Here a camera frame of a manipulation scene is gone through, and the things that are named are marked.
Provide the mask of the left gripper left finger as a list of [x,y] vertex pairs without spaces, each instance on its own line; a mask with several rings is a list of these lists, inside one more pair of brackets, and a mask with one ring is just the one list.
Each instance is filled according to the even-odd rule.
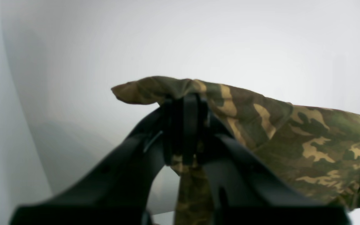
[[165,99],[84,178],[49,200],[19,207],[10,224],[152,225],[149,192],[160,170],[174,164],[182,110],[182,99]]

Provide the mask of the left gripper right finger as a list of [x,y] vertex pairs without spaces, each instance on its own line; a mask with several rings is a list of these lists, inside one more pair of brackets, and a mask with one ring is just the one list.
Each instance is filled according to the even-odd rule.
[[200,166],[214,203],[212,225],[349,225],[287,186],[239,144],[197,94],[183,99],[183,166]]

